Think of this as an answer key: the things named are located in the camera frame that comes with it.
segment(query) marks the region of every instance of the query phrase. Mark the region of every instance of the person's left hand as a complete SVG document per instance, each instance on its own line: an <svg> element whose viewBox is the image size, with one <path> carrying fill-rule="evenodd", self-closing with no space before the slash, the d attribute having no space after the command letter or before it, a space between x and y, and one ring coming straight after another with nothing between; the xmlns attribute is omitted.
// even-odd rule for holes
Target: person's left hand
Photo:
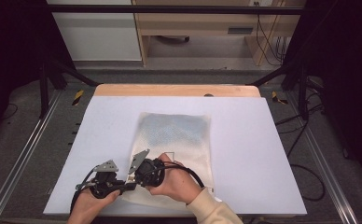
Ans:
<svg viewBox="0 0 362 224"><path fill-rule="evenodd" d="M120 190L111 192L103 199L95 198L89 189L80 192L67 224L89 224L100 211L111 204L119 196Z"/></svg>

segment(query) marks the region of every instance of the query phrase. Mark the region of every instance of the black pole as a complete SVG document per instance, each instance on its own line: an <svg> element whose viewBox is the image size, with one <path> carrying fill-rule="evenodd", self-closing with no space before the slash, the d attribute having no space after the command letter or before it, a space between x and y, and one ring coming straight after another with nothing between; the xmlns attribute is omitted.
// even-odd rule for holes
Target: black pole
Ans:
<svg viewBox="0 0 362 224"><path fill-rule="evenodd" d="M317 37L321 26L324 24L324 22L327 20L327 17L329 16L332 9L338 4L339 0L333 0L333 3L331 4L330 8L325 12L322 19L318 22L318 24L313 28L313 31L308 35L306 40L303 42L299 50L296 52L294 57L286 64L283 64L280 68L274 70L273 72L269 73L267 76L246 85L254 85L256 87L259 87L260 85L265 84L267 81L278 77L280 75L286 75L285 79L283 80L282 87L284 90L291 90L297 80L298 80L298 71L299 67L302 65L303 60L306 59L308 56L308 52L310 50L310 45L314 41L314 39ZM317 9L317 12L322 12L323 9Z"/></svg>
<svg viewBox="0 0 362 224"><path fill-rule="evenodd" d="M77 79L83 81L85 84L87 84L89 86L96 87L96 86L102 84L102 83L93 81L88 77L83 76L82 74L78 73L78 71L76 71L76 70L74 70L74 69L72 69L70 67L65 66L64 64L60 63L57 60L51 60L51 64L53 66L55 66L56 68L60 69L61 71L64 71L68 75L71 75L71 76L76 77Z"/></svg>
<svg viewBox="0 0 362 224"><path fill-rule="evenodd" d="M306 75L306 68L302 66L299 76L299 98L298 98L298 110L300 115L304 120L307 120L309 117L309 112L307 111L307 99L306 99L306 90L308 77Z"/></svg>
<svg viewBox="0 0 362 224"><path fill-rule="evenodd" d="M68 13L182 13L182 14L259 14L304 15L317 9L305 7L222 7L222 6L129 6L129 5L26 5L33 10Z"/></svg>

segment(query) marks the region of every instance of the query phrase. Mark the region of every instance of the black cable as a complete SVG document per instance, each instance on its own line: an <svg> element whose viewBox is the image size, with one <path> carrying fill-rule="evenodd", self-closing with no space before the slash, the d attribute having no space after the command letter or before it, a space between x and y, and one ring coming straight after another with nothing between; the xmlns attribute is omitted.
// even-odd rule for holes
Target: black cable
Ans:
<svg viewBox="0 0 362 224"><path fill-rule="evenodd" d="M15 106L15 111L13 111L12 114L10 114L10 115L8 115L8 116L6 116L6 117L4 117L4 118L1 118L1 119L9 119L9 118L11 118L12 116L14 116L14 115L16 114L16 112L18 112L18 110L19 110L18 106L15 105L15 104L8 104L8 105L13 105L13 106Z"/></svg>
<svg viewBox="0 0 362 224"><path fill-rule="evenodd" d="M280 7L283 5L285 0L282 0L281 3L280 3ZM286 37L284 36L283 37L283 48L282 48L282 52L281 52L281 60L280 60L280 63L281 65L283 65L283 61L284 61L284 58L285 58L285 47L286 47Z"/></svg>
<svg viewBox="0 0 362 224"><path fill-rule="evenodd" d="M309 100L311 97L313 97L313 96L315 96L315 95L320 96L320 94L318 94L317 92L314 92L314 93L310 94L310 95L306 98L306 100ZM310 109L308 110L308 112L309 112L309 114L311 115L311 114L313 114L314 112L316 112L316 111L318 111L318 110L321 110L322 108L323 108L323 104L315 105L315 106L313 106L312 108L310 108ZM286 123L286 122L289 122L290 120L295 119L295 118L298 118L298 117L300 117L300 116L301 116L301 115L296 115L296 116L290 117L290 118L288 118L288 119L282 119L282 120L276 122L276 126L277 126L277 125L280 125L280 124L284 124L284 123ZM306 129L308 123L309 123L309 120L307 119L307 120L306 120L306 123L305 123L302 127L297 128L297 129L300 129L300 128L301 128L302 130L299 132L299 134L298 134L297 138L295 139L293 145L291 146L291 148L289 149L289 151L286 153L286 157L287 157L288 159L289 159L289 156L291 155L292 151L294 150L295 145L297 144L297 142L299 141L300 137L302 136L304 130ZM311 173L312 175L314 175L314 176L318 179L318 181L319 181L320 184L321 184L322 193L321 193L321 195L320 195L318 198L309 198L309 197L304 196L302 193L300 193L300 194L301 194L301 197L302 197L303 199L308 200L308 201L311 201L311 202L318 202L318 201L322 200L322 199L325 197L325 195L326 195L326 187L325 187L324 181L321 179L321 177L320 177L319 175L317 175L313 170L311 170L311 169L309 169L309 168L307 168L307 167L305 167L305 166L302 166L302 165L290 163L290 166L291 166L291 167L298 167L298 168L300 168L300 169L303 169L303 170Z"/></svg>
<svg viewBox="0 0 362 224"><path fill-rule="evenodd" d="M267 42L268 42L268 44L269 44L269 47L271 48L271 52L273 53L273 50L272 50L271 44L269 43L269 39L267 39L267 37L266 37L266 35L265 35L265 32L263 31L262 27L260 26L259 14L257 14L257 16L258 16L257 31L256 31L257 44L258 44L258 46L259 46L260 50L262 51L263 56L265 57L265 59L266 59L266 61L268 62L268 64L270 64L270 65L281 65L281 64L274 64L274 63L269 62L269 59L268 59L268 57L266 56L265 51L263 50L263 48L262 48L262 47L260 46L260 44L259 44L259 40L258 40L258 31L259 31L259 27L260 27L260 29L262 30L263 35L265 36L266 41L267 41Z"/></svg>
<svg viewBox="0 0 362 224"><path fill-rule="evenodd" d="M282 37L278 36L277 40L276 40L276 47L275 47L275 52L276 55L275 57L277 58L277 60L279 60L281 63L283 63L284 58L285 58L285 48L286 48L286 37L283 37L283 46L281 48L281 52L280 52L280 42L281 42Z"/></svg>
<svg viewBox="0 0 362 224"><path fill-rule="evenodd" d="M292 147L289 149L289 151L286 153L286 157L289 158L289 156L291 155L291 152L294 150L295 145L297 144L297 142L299 141L300 137L302 136L304 130L307 127L307 124L309 123L309 120L306 120L306 123L303 125L302 130L299 132L297 139L295 139L294 143L292 144Z"/></svg>
<svg viewBox="0 0 362 224"><path fill-rule="evenodd" d="M167 163L171 163L172 165L170 166L164 166L164 167L160 167L160 168L157 168L157 169L154 169L154 170L151 170L151 171L148 171L146 172L144 175L150 175L152 173L155 173L159 170L166 170L166 169L181 169L181 170L184 170L186 172L188 172L190 175L193 176L193 178L195 178L195 180L198 182L199 186L201 186L201 188L204 188L204 184L203 182L201 181L201 179L199 178L199 176L194 172L192 171L191 169L185 167L185 166L182 166L182 165L179 165L177 163L174 163L172 161L166 161Z"/></svg>
<svg viewBox="0 0 362 224"><path fill-rule="evenodd" d="M90 170L90 172L86 175L85 179L82 181L81 183L81 188L77 189L76 192L74 193L73 199L71 200L71 205L70 205L70 214L73 212L74 209L74 205L76 205L76 201L79 197L79 194L81 193L82 190L84 190L84 188L82 188L84 186L84 184L86 183L86 181L88 181L89 176L91 176L91 173L93 173L94 168Z"/></svg>
<svg viewBox="0 0 362 224"><path fill-rule="evenodd" d="M277 57L277 55L274 53L273 48L272 48L272 44L271 44L271 42L269 41L269 38L266 36L265 31L264 31L263 28L262 28L262 25L261 25L261 23L260 23L259 14L257 14L257 18L258 18L258 22L257 22L256 38L257 38L257 44L258 44L260 50L262 51L263 56L265 57L266 61L267 61L268 64L270 64L270 65L283 65L282 60L280 60L280 59ZM275 22L274 22L274 23L272 24L272 26L271 26L271 31L274 29L274 24L275 24ZM260 46L260 44L259 44L259 40L258 40L258 31L259 31L259 28L260 28L261 32L263 33L263 36L265 37L265 40L266 40L266 42L268 43L269 48L271 49L271 53L273 54L274 58L275 58L277 61L279 61L280 64L273 64L273 63L270 63L270 62L269 62L268 57L266 56L265 51L263 50L263 48L262 48L262 47Z"/></svg>
<svg viewBox="0 0 362 224"><path fill-rule="evenodd" d="M294 133L294 132L296 132L297 130L299 130L299 129L301 129L301 128L303 128L303 126L300 126L300 127L298 127L298 128L295 128L294 130L291 130L291 131L280 132L279 134L282 134L282 133Z"/></svg>
<svg viewBox="0 0 362 224"><path fill-rule="evenodd" d="M309 172L310 174L314 175L315 178L317 178L318 181L321 184L322 192L321 192L321 195L318 198L308 198L308 197L304 196L302 193L300 193L303 199L308 200L308 201L312 201L312 202L318 202L318 201L322 200L326 196L326 186L324 184L324 181L313 170L311 170L311 169L309 169L309 168L307 168L305 166L302 166L302 165L297 165L297 164L289 164L289 165L291 167L298 167L298 168L300 168L302 170L305 170L305 171Z"/></svg>

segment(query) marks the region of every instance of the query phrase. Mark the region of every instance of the person's right hand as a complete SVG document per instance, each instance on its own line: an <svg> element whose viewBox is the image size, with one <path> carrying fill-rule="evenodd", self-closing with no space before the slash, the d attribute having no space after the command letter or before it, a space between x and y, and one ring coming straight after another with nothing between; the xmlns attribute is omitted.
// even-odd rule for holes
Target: person's right hand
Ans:
<svg viewBox="0 0 362 224"><path fill-rule="evenodd" d="M163 161L166 166L172 165L169 163L170 158L165 153L162 153L158 159ZM179 202L192 203L202 192L202 188L187 171L170 168L165 169L164 172L164 180L158 187L146 187L152 195L166 195Z"/></svg>

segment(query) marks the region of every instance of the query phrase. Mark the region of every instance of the white paper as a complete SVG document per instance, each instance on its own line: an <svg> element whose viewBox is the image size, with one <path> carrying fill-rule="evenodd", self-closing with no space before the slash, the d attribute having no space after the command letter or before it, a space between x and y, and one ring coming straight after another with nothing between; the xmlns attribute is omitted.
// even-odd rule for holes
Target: white paper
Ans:
<svg viewBox="0 0 362 224"><path fill-rule="evenodd" d="M130 163L133 155L150 149L154 160L166 152L172 161L181 161L192 169L202 183L214 188L210 157L210 118L208 116L142 113L139 118ZM187 211L184 203L167 196L151 195L145 188L126 192L122 198L143 205Z"/></svg>
<svg viewBox="0 0 362 224"><path fill-rule="evenodd" d="M76 184L113 159L118 179L129 170L142 112L208 115L216 197L237 214L304 215L306 209L264 98L94 96L45 214L68 214ZM185 216L116 200L103 216Z"/></svg>

